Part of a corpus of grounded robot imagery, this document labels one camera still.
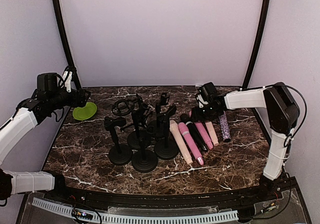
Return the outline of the beige microphone round head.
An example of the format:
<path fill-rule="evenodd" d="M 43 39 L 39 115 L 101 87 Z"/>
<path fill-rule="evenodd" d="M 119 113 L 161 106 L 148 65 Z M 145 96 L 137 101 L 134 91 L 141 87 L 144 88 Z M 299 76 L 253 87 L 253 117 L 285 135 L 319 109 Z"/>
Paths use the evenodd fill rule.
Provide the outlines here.
<path fill-rule="evenodd" d="M 217 134 L 216 134 L 216 131 L 214 129 L 214 126 L 212 124 L 211 121 L 207 121 L 205 122 L 205 126 L 206 126 L 206 129 L 208 131 L 208 134 L 211 138 L 211 141 L 213 143 L 214 146 L 218 146 L 219 145 L 219 140 L 218 140 L 218 137 L 217 137 Z"/>

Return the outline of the pink microphone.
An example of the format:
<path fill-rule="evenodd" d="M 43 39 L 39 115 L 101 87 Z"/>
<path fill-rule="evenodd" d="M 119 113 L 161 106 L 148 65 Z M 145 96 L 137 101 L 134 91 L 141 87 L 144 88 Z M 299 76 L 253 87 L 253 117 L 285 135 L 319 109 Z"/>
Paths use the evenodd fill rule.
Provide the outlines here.
<path fill-rule="evenodd" d="M 204 165 L 203 156 L 202 156 L 201 152 L 199 151 L 195 141 L 193 140 L 187 125 L 183 122 L 180 122 L 178 124 L 178 128 L 179 128 L 179 131 L 180 131 L 181 135 L 183 136 L 184 140 L 186 141 L 193 157 L 201 166 L 203 166 Z"/>
<path fill-rule="evenodd" d="M 213 148 L 213 144 L 212 144 L 212 141 L 211 141 L 206 129 L 204 128 L 203 124 L 201 122 L 194 122 L 194 123 L 195 123 L 195 126 L 197 127 L 200 135 L 202 136 L 208 150 L 211 150 Z"/>

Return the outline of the purple rhinestone microphone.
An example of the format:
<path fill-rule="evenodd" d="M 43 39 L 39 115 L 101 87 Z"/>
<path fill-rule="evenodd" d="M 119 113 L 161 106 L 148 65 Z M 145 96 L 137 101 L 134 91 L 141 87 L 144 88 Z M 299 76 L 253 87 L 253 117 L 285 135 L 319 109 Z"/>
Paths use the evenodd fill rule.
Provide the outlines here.
<path fill-rule="evenodd" d="M 221 133 L 222 133 L 222 139 L 224 142 L 229 142 L 231 140 L 231 135 L 230 135 L 230 129 L 229 129 L 226 113 L 224 112 L 218 118 L 219 118 Z"/>

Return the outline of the black toy microphone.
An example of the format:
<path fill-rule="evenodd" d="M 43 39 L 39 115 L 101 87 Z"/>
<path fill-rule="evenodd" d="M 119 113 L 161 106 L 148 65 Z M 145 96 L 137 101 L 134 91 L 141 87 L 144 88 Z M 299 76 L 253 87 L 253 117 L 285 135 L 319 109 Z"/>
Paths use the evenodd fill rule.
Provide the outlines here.
<path fill-rule="evenodd" d="M 189 117 L 188 114 L 183 113 L 180 115 L 180 120 L 186 124 L 188 127 L 189 133 L 191 137 L 193 138 L 194 142 L 196 143 L 197 147 L 202 151 L 202 152 L 207 152 L 208 148 L 200 135 L 196 125 L 194 122 L 191 121 L 191 118 Z"/>

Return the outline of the tall beige microphone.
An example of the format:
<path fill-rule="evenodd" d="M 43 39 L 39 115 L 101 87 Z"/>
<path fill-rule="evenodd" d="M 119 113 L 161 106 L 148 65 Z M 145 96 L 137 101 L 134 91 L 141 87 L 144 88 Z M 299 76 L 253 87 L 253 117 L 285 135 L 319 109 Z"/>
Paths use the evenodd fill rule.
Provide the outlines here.
<path fill-rule="evenodd" d="M 176 141 L 176 144 L 177 144 L 185 162 L 188 165 L 191 165 L 193 163 L 192 157 L 191 157 L 189 150 L 185 144 L 185 141 L 180 133 L 179 126 L 176 121 L 170 120 L 169 130 L 172 133 L 174 140 Z"/>

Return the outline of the black tripod mic stand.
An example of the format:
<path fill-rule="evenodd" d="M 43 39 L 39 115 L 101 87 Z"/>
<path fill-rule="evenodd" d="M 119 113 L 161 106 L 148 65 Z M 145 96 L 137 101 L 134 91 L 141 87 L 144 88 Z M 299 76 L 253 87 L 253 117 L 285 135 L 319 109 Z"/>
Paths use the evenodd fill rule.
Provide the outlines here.
<path fill-rule="evenodd" d="M 133 99 L 124 98 L 116 101 L 111 109 L 112 113 L 118 117 L 124 117 L 132 112 L 137 112 L 138 126 L 143 130 L 147 128 L 148 117 L 152 116 L 153 111 L 143 101 L 142 97 L 136 94 Z"/>

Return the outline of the black clip mic stand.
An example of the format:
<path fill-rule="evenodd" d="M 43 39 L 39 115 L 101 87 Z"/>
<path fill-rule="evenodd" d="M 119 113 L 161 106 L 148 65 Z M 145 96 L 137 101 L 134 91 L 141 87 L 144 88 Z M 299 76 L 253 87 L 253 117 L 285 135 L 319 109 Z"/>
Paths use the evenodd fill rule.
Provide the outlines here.
<path fill-rule="evenodd" d="M 155 154 L 162 160 L 171 160 L 179 153 L 179 148 L 175 141 L 169 140 L 170 135 L 170 117 L 177 111 L 175 105 L 171 105 L 166 112 L 163 112 L 163 134 L 164 137 L 157 141 L 154 146 Z"/>

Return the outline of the black stand with textured grip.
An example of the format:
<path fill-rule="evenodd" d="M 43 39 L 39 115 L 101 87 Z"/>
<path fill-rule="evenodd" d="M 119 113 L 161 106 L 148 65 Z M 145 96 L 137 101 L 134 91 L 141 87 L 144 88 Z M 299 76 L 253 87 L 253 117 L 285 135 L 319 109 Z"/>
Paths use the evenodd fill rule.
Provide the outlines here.
<path fill-rule="evenodd" d="M 151 136 L 146 131 L 140 131 L 137 140 L 140 149 L 133 154 L 131 164 L 138 172 L 151 172 L 158 165 L 158 157 L 155 152 L 147 149 L 151 144 Z"/>

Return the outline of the round-base stand of tall beige mic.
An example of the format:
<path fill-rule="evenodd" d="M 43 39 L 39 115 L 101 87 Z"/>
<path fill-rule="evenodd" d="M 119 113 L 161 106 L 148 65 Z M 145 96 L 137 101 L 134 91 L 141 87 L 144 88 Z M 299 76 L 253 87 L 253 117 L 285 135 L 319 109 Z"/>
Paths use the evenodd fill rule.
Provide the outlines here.
<path fill-rule="evenodd" d="M 145 148 L 151 144 L 151 136 L 145 130 L 140 130 L 140 115 L 138 111 L 134 110 L 131 113 L 134 131 L 132 131 L 127 137 L 127 144 L 134 150 L 140 150 L 141 145 Z"/>

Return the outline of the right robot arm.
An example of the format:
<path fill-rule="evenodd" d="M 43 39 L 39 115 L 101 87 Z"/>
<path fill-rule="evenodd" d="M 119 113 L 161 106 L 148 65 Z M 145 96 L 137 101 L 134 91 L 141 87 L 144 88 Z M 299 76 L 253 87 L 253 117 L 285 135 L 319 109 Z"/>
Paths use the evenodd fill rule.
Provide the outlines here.
<path fill-rule="evenodd" d="M 301 128 L 300 108 L 291 94 L 295 88 L 283 82 L 258 88 L 239 89 L 218 94 L 212 83 L 199 88 L 198 105 L 191 110 L 191 120 L 204 122 L 216 119 L 227 110 L 264 108 L 271 129 L 271 145 L 263 176 L 274 181 L 282 173 L 290 155 L 291 142 Z"/>

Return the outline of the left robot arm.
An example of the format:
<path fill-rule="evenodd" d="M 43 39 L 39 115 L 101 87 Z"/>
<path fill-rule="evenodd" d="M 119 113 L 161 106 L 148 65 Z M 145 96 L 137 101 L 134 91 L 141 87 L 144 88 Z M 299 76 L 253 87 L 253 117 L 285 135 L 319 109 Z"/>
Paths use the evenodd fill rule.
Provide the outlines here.
<path fill-rule="evenodd" d="M 21 101 L 14 114 L 0 128 L 0 160 L 3 162 L 18 142 L 47 117 L 56 115 L 65 107 L 85 107 L 90 92 L 71 83 L 76 72 L 67 68 L 63 75 L 43 73 L 37 76 L 37 87 L 32 96 Z M 70 190 L 65 187 L 63 175 L 55 172 L 13 172 L 0 171 L 1 206 L 16 194 L 50 191 L 60 202 L 67 202 Z"/>

